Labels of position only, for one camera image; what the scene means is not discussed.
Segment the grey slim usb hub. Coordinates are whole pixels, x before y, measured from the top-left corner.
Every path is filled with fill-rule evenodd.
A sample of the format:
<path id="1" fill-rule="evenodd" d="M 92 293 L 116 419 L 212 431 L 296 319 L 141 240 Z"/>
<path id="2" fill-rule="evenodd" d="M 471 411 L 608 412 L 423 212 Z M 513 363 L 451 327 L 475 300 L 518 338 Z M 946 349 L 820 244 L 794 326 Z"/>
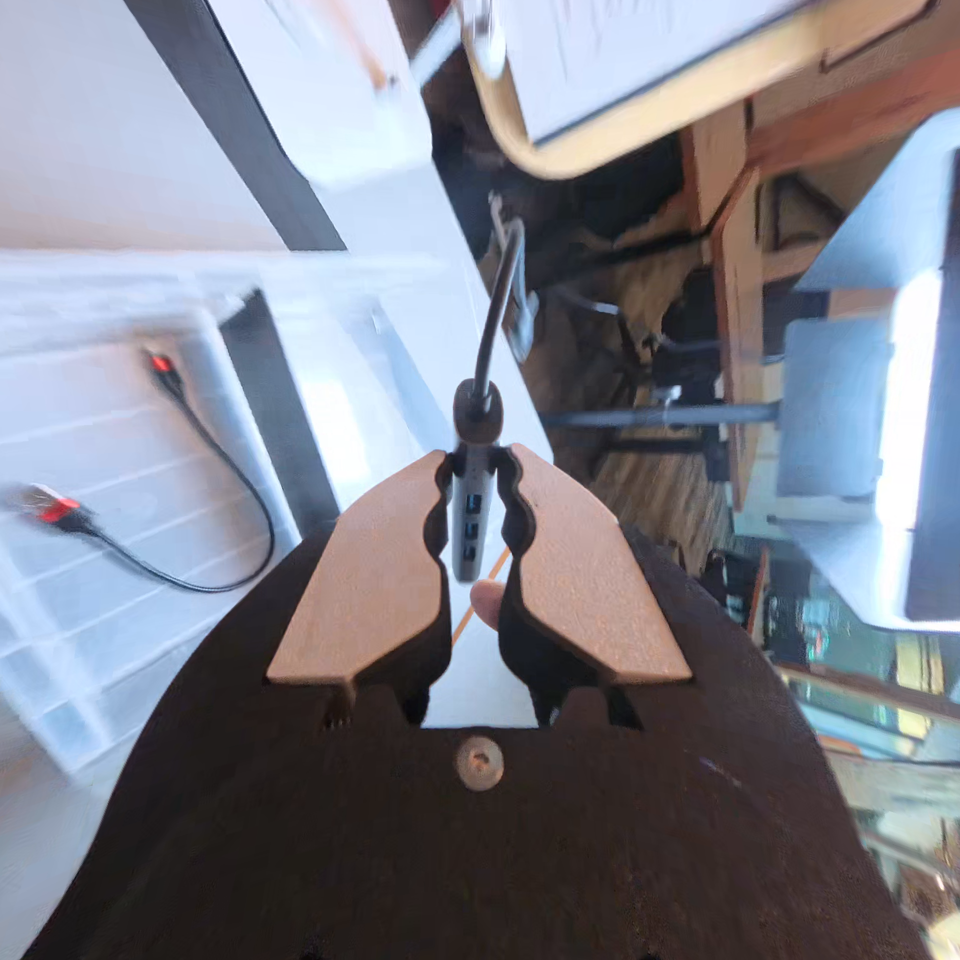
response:
<path id="1" fill-rule="evenodd" d="M 473 378 L 463 380 L 453 401 L 457 446 L 452 467 L 451 559 L 453 576 L 462 584 L 483 576 L 496 450 L 503 427 L 498 387 L 489 383 L 485 397 L 479 401 L 474 399 L 474 387 Z"/>

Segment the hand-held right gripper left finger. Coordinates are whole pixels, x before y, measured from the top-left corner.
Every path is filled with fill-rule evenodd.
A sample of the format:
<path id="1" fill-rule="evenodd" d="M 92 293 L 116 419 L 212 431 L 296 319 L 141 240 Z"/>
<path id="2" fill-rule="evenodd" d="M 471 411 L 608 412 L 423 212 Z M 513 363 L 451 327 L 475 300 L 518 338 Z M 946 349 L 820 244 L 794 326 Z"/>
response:
<path id="1" fill-rule="evenodd" d="M 272 685 L 430 687 L 451 658 L 450 456 L 431 451 L 338 518 L 266 678 Z"/>

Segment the white open crate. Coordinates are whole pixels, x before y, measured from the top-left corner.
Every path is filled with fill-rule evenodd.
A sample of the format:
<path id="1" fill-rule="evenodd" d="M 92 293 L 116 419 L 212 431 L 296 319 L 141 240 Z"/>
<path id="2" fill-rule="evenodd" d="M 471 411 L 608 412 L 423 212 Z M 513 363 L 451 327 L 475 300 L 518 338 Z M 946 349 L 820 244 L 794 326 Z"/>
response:
<path id="1" fill-rule="evenodd" d="M 922 123 L 797 284 L 894 293 L 887 320 L 794 320 L 776 491 L 870 498 L 781 527 L 865 623 L 958 634 L 959 110 Z"/>

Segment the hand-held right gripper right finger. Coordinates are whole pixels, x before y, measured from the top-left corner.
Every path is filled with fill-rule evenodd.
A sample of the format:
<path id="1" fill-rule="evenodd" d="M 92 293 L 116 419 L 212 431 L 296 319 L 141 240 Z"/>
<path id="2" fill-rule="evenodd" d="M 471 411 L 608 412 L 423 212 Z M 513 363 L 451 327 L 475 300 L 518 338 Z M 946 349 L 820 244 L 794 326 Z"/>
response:
<path id="1" fill-rule="evenodd" d="M 692 678 L 615 515 L 521 443 L 497 470 L 511 566 L 498 644 L 527 687 L 633 687 Z"/>

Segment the white instruction poster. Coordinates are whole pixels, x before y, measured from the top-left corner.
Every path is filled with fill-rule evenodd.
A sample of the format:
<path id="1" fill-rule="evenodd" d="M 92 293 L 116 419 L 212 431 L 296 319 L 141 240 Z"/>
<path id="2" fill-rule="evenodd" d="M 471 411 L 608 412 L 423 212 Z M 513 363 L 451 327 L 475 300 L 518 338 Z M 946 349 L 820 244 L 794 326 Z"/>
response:
<path id="1" fill-rule="evenodd" d="M 507 1 L 507 62 L 541 145 L 793 15 L 802 1 Z"/>

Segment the clear plastic box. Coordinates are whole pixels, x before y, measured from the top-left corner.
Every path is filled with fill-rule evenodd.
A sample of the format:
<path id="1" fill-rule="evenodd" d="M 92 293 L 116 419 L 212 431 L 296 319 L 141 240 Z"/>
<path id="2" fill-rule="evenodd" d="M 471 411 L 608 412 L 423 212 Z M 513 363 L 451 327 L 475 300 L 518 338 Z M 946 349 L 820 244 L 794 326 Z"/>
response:
<path id="1" fill-rule="evenodd" d="M 175 577 L 222 585 L 265 555 L 257 505 L 146 369 L 170 354 L 188 399 L 265 498 L 277 563 L 302 539 L 219 326 L 261 289 L 340 511 L 447 442 L 386 306 L 443 266 L 423 254 L 2 251 L 2 692 L 67 774 L 118 752 L 250 587 L 139 576 L 34 525 L 14 497 L 74 498 Z"/>

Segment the black flat device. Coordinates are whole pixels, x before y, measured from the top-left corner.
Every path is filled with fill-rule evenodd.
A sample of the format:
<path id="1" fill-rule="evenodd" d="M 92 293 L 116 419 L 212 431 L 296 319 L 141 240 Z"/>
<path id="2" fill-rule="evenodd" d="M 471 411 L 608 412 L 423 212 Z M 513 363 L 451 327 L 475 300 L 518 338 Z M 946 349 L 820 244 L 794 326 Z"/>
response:
<path id="1" fill-rule="evenodd" d="M 219 330 L 298 534 L 328 536 L 341 510 L 264 292 Z"/>

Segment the white power strip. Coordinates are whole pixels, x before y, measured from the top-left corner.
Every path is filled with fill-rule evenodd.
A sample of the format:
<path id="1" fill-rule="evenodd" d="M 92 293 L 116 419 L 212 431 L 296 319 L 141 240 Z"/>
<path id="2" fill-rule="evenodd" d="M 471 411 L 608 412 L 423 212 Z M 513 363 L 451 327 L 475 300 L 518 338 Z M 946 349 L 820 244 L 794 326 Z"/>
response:
<path id="1" fill-rule="evenodd" d="M 519 253 L 516 255 L 510 276 L 510 294 L 502 330 L 506 336 L 510 352 L 517 365 L 522 366 L 528 359 L 534 344 L 535 319 L 539 310 L 539 297 L 536 292 L 527 290 L 525 278 L 525 232 L 522 219 L 514 218 L 507 222 L 503 216 L 503 199 L 495 191 L 488 194 L 488 206 L 493 234 L 499 253 L 499 266 L 507 261 L 507 247 L 510 231 L 514 226 L 521 233 Z"/>

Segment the black cable red plug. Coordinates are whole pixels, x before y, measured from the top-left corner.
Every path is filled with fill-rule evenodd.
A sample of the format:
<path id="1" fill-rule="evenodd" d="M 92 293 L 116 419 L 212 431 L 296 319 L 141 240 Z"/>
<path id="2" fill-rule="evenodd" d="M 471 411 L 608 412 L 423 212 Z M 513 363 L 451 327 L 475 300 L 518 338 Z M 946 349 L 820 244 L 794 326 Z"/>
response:
<path id="1" fill-rule="evenodd" d="M 243 468 L 225 450 L 210 429 L 203 423 L 192 406 L 184 378 L 172 356 L 150 347 L 142 349 L 146 370 L 155 387 L 174 405 L 174 408 L 191 427 L 201 443 L 211 452 L 242 485 L 246 494 L 256 505 L 267 531 L 264 557 L 248 574 L 232 582 L 202 584 L 189 582 L 169 574 L 139 558 L 126 545 L 110 536 L 96 521 L 93 511 L 80 501 L 61 495 L 47 486 L 32 484 L 22 486 L 15 493 L 13 502 L 19 514 L 33 525 L 74 539 L 101 546 L 112 558 L 128 567 L 137 575 L 186 594 L 222 595 L 252 586 L 265 574 L 277 556 L 278 532 L 270 508 L 259 492 L 257 485 Z"/>

